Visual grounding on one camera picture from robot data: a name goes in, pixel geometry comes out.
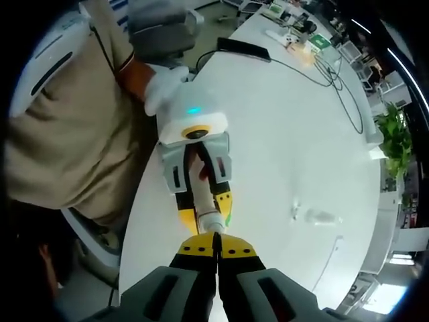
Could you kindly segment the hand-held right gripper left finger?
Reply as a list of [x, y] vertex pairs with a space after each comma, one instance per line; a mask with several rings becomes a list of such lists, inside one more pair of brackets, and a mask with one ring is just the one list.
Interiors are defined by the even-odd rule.
[[125, 291], [121, 321], [208, 321], [216, 295], [216, 233], [182, 243], [169, 266], [160, 266]]

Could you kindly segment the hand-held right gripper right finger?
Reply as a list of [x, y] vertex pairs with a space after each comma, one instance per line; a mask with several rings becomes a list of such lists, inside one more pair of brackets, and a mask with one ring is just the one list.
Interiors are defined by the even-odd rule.
[[351, 321], [318, 307], [316, 296], [276, 268], [266, 268], [244, 239], [221, 235], [219, 295], [229, 321]]

